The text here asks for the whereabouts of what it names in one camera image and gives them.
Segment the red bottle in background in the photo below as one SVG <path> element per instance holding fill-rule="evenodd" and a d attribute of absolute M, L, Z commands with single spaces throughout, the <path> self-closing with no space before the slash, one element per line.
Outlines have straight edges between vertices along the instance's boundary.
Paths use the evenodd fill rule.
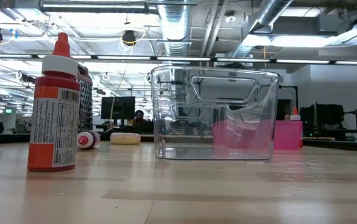
<path fill-rule="evenodd" d="M 59 33 L 54 52 L 43 58 L 36 79 L 28 170 L 73 169 L 77 151 L 80 84 L 78 63 L 70 57 L 68 35 Z"/>

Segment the wooden table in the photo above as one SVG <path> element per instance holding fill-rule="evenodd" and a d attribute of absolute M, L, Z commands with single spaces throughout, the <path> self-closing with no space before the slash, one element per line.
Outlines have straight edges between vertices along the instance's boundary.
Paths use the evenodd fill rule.
<path fill-rule="evenodd" d="M 0 223 L 357 223 L 357 152 L 304 147 L 271 161 L 167 161 L 154 145 L 80 151 L 75 170 L 27 172 L 0 144 Z"/>

